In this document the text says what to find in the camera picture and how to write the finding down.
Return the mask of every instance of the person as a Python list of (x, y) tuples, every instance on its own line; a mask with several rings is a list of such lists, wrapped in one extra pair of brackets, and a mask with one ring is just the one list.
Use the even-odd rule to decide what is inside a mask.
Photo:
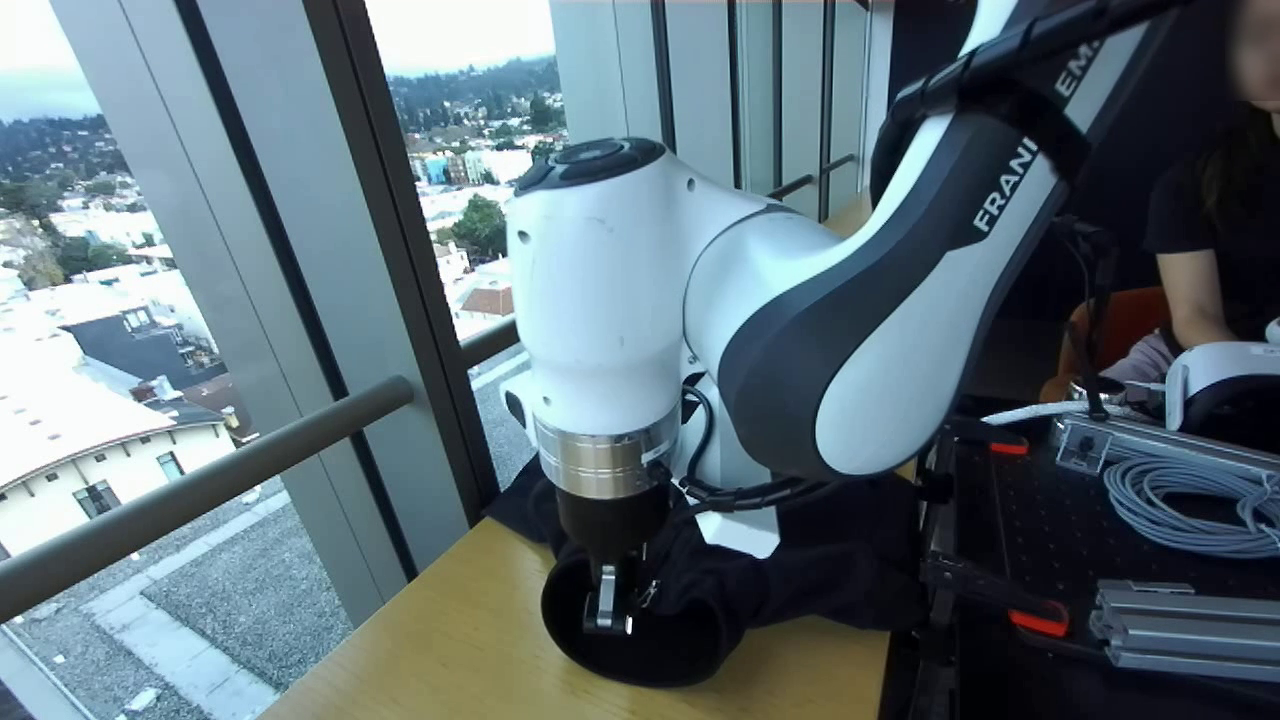
[(1244, 124), (1170, 165), (1147, 195), (1167, 324), (1103, 369), (1158, 385), (1167, 364), (1211, 339), (1263, 339), (1280, 317), (1280, 0), (1233, 0), (1233, 72)]

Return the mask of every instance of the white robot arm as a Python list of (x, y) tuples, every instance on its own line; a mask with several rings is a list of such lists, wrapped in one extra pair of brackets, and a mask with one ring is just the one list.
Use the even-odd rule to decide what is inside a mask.
[(848, 241), (653, 139), (567, 142), (516, 187), (513, 394), (601, 560), (589, 623), (618, 626), (623, 556), (663, 523), (687, 369), (708, 455), (733, 455), (708, 483), (879, 475), (931, 439), (1170, 5), (985, 0), (965, 57), (899, 99), (920, 129)]

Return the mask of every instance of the white cable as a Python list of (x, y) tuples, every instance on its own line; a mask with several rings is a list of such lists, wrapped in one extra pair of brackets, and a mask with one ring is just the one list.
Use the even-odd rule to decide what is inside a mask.
[[(1088, 413), (1088, 401), (1043, 401), (1043, 402), (1019, 402), (1019, 408), (986, 413), (980, 418), (985, 424), (1029, 424), (1029, 418), (1043, 418), (1043, 414), (1083, 414), (1083, 413)], [(1108, 402), (1108, 401), (1103, 401), (1103, 413), (1108, 414), (1134, 414), (1130, 408)]]
[[(1103, 466), (1103, 483), (1116, 515), (1150, 544), (1222, 560), (1280, 556), (1280, 490), (1268, 472), (1123, 455)], [(1235, 523), (1188, 515), (1167, 503), (1170, 495), (1226, 501)]]

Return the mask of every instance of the sky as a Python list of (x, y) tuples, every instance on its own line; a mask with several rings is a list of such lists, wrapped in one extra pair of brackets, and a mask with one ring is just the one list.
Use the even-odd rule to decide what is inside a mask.
[[(546, 0), (365, 0), (386, 74), (552, 57)], [(0, 120), (84, 116), (79, 74), (52, 0), (0, 0)]]

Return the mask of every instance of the coiled cable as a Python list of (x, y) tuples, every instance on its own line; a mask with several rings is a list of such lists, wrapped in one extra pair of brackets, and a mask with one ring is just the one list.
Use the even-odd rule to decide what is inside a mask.
[[(1205, 466), (1165, 455), (1123, 455), (1103, 466), (1116, 515), (1144, 541), (1222, 560), (1280, 556), (1280, 475), (1244, 466)], [(1188, 510), (1188, 503), (1226, 503), (1226, 510)]]

